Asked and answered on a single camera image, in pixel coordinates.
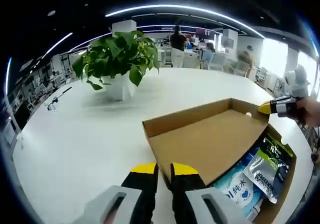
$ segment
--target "human hand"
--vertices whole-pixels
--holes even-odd
[[[305,97],[296,102],[297,108],[304,108],[306,114],[304,117],[305,123],[309,127],[320,126],[320,102],[311,97]]]

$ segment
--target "box flap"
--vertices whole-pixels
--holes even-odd
[[[169,181],[170,163],[177,162],[195,168],[208,185],[248,151],[268,119],[256,105],[226,99],[144,121],[143,126]]]

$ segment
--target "desk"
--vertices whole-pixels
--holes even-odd
[[[56,104],[41,105],[17,142],[15,168],[31,205],[46,224],[70,223],[85,204],[111,185],[120,185],[138,163],[154,162],[142,121],[206,103],[235,98],[262,104],[272,97],[254,82],[218,71],[161,68],[149,71],[135,96],[107,102],[106,93],[81,81],[57,90],[46,102],[72,87]],[[283,224],[300,202],[313,169],[310,147],[297,124],[270,117],[297,156],[292,184],[275,223]],[[159,176],[155,224],[174,224],[172,195]]]

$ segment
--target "person in black shirt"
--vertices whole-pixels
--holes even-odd
[[[174,68],[182,68],[184,64],[184,50],[187,46],[187,38],[181,33],[180,26],[174,27],[174,34],[170,36],[171,62]]]

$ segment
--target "window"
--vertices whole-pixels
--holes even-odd
[[[288,45],[273,39],[263,40],[260,67],[283,78],[288,56]]]
[[[298,65],[303,66],[305,69],[306,80],[310,83],[308,85],[308,92],[310,95],[316,79],[317,62],[304,52],[300,51],[298,55]]]

